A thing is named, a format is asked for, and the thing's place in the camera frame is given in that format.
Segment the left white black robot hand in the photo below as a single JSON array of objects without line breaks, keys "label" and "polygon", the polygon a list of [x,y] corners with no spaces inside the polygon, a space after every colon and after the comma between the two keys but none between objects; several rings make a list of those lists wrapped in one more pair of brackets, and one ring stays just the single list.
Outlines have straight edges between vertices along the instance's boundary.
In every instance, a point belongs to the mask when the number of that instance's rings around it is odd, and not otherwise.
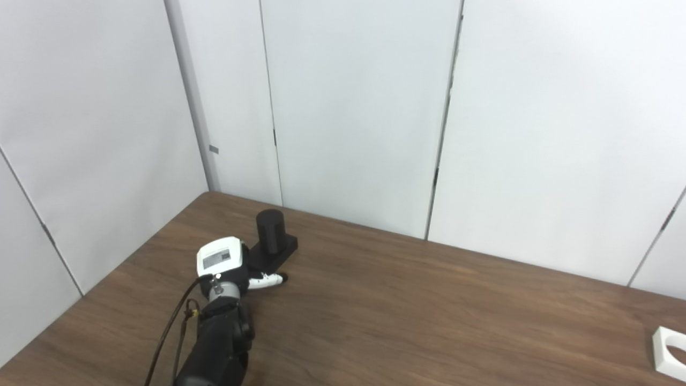
[{"label": "left white black robot hand", "polygon": [[225,296],[239,299],[247,291],[279,286],[289,278],[259,268],[250,259],[250,250],[237,237],[214,240],[198,250],[197,274],[200,291],[209,301]]}]

